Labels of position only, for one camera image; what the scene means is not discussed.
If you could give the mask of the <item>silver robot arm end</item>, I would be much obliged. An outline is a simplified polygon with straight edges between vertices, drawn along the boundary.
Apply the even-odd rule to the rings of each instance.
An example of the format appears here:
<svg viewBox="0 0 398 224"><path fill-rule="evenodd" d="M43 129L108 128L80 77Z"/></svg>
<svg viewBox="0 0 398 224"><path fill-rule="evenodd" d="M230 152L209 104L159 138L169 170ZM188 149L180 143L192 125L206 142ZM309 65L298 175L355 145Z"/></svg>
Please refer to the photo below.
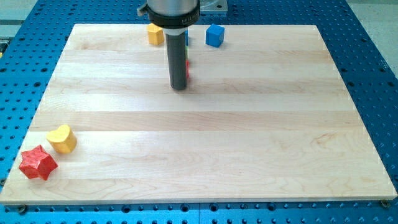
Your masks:
<svg viewBox="0 0 398 224"><path fill-rule="evenodd" d="M196 23L200 16L199 0L146 0L137 15L147 14L151 23L167 35L180 35Z"/></svg>

